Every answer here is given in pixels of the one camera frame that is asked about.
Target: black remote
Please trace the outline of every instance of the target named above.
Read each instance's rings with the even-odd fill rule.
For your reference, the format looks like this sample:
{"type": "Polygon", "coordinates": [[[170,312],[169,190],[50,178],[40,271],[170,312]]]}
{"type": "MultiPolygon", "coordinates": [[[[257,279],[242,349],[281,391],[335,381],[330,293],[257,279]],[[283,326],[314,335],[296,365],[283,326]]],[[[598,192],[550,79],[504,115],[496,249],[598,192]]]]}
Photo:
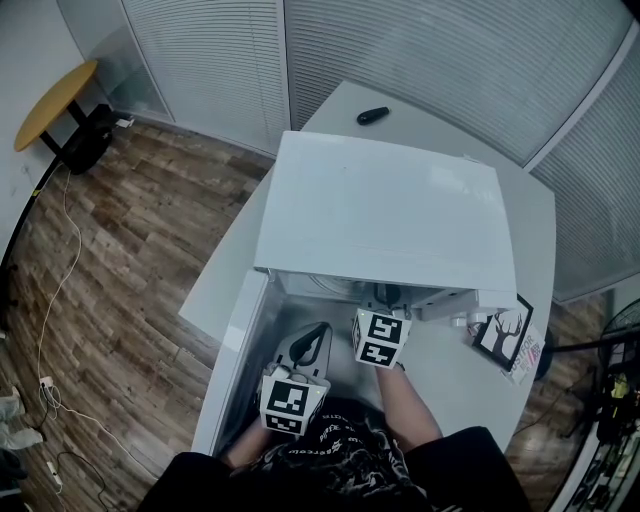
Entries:
{"type": "Polygon", "coordinates": [[[386,115],[389,115],[389,112],[391,112],[391,110],[389,110],[387,107],[374,108],[360,114],[356,118],[356,121],[359,125],[366,126],[373,123],[374,121],[377,121],[378,119],[382,119],[386,115]]]}

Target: desk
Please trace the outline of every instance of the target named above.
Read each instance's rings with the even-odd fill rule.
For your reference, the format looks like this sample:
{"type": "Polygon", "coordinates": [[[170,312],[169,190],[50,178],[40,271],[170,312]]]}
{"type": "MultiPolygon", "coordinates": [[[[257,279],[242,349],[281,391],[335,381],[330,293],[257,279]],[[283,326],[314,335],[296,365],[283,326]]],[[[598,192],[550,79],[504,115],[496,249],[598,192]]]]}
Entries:
{"type": "Polygon", "coordinates": [[[56,82],[27,115],[16,135],[13,149],[23,151],[39,137],[74,174],[84,172],[97,162],[111,141],[111,132],[107,129],[94,130],[75,101],[95,74],[97,67],[97,61],[87,61],[56,82]],[[47,132],[47,128],[65,109],[79,126],[66,150],[47,132]]]}
{"type": "MultiPolygon", "coordinates": [[[[544,185],[461,130],[349,82],[333,92],[303,131],[404,144],[467,156],[495,167],[511,231],[518,292],[534,306],[532,321],[541,333],[545,332],[555,267],[555,202],[544,185]],[[360,112],[380,106],[391,109],[385,119],[370,126],[355,122],[360,112]]],[[[217,340],[224,338],[240,287],[253,267],[270,181],[271,173],[227,231],[180,310],[183,318],[217,340]]],[[[497,366],[465,345],[463,337],[463,332],[447,323],[415,322],[414,342],[407,344],[401,360],[445,435],[482,425],[505,450],[535,372],[520,386],[513,386],[497,366]]]]}

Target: round yellow table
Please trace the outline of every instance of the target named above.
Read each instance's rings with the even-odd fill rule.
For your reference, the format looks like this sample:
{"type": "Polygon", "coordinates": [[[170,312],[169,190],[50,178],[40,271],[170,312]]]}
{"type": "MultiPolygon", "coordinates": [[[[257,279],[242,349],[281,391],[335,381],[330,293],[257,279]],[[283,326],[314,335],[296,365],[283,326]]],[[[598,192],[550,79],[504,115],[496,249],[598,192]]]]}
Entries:
{"type": "Polygon", "coordinates": [[[87,86],[97,67],[97,61],[87,61],[54,84],[29,112],[16,135],[13,148],[22,151],[39,137],[72,171],[84,172],[91,167],[109,145],[111,131],[96,130],[75,98],[87,86]],[[65,109],[78,123],[79,129],[65,148],[61,148],[49,135],[47,128],[65,109]]]}

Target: yellow tabletop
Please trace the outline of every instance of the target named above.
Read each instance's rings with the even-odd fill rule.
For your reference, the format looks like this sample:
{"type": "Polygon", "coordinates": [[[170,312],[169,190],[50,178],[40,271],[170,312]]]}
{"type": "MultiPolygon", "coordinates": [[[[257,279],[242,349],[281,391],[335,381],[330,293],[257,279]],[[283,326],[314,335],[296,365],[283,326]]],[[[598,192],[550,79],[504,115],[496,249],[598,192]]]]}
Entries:
{"type": "Polygon", "coordinates": [[[69,106],[69,103],[85,88],[97,67],[98,61],[87,61],[67,73],[51,87],[31,109],[22,123],[13,143],[13,149],[22,151],[40,137],[42,132],[49,128],[51,123],[69,106]]]}

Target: wooden floor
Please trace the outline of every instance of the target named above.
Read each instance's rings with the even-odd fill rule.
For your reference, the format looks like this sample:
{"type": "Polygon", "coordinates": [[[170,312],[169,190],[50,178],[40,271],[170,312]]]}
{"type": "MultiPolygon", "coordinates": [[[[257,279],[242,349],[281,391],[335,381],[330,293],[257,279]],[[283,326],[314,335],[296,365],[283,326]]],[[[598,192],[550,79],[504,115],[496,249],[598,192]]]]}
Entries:
{"type": "MultiPolygon", "coordinates": [[[[54,304],[42,344],[41,374],[51,375],[69,408],[97,418],[151,473],[190,447],[218,342],[195,332],[178,310],[234,216],[272,162],[199,135],[134,125],[89,173],[72,176],[68,210],[83,236],[78,265],[54,304]]],[[[11,340],[0,345],[0,394],[17,384],[28,414],[37,400],[37,341],[47,304],[77,250],[62,210],[67,171],[56,172],[19,236],[12,260],[11,340]]],[[[603,300],[555,307],[559,343],[601,328],[603,300]]],[[[556,358],[534,385],[521,425],[533,422],[591,363],[589,354],[556,358]]],[[[584,379],[582,386],[588,385],[584,379]]],[[[581,404],[567,395],[539,425],[516,436],[507,455],[536,510],[553,497],[579,446],[570,428],[581,404]]],[[[116,510],[135,510],[153,480],[92,421],[60,411],[43,427],[47,443],[22,452],[23,490],[38,511],[63,510],[46,461],[72,450],[96,466],[116,510]]],[[[104,510],[99,478],[82,461],[62,459],[60,500],[68,511],[104,510]]]]}

